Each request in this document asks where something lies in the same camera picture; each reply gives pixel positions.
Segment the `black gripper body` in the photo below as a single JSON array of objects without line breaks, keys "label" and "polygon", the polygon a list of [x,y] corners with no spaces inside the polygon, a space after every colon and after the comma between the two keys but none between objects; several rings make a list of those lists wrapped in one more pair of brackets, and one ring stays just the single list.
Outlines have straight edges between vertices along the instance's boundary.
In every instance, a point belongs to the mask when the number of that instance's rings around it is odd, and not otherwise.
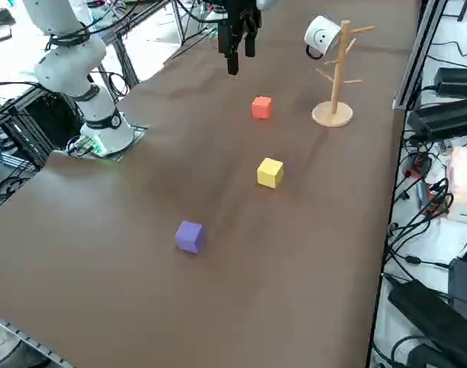
[{"label": "black gripper body", "polygon": [[222,6],[227,14],[225,18],[218,20],[219,23],[223,23],[226,20],[239,21],[251,18],[254,23],[261,24],[262,1],[225,0],[217,1],[216,4]]}]

